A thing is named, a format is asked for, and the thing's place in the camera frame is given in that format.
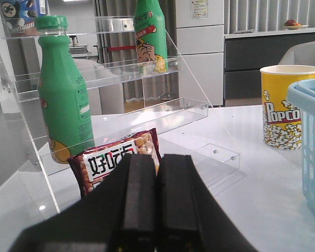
white table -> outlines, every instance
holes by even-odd
[[[301,188],[301,151],[266,146],[262,128],[261,106],[209,109],[207,118],[159,135],[161,153],[172,152],[163,140],[190,150],[211,143],[239,152],[237,176],[209,187],[223,210],[260,252],[315,252],[315,217]],[[59,201],[79,199],[70,169],[50,178]],[[23,172],[0,188],[0,251],[21,229],[56,212],[46,190],[41,173]]]

green bottle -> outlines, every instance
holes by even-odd
[[[51,155],[68,163],[71,155],[94,146],[88,92],[69,52],[66,17],[37,17],[35,25],[42,48],[38,92]]]
[[[158,0],[138,0],[134,14],[138,62],[143,73],[167,71],[164,15]]]

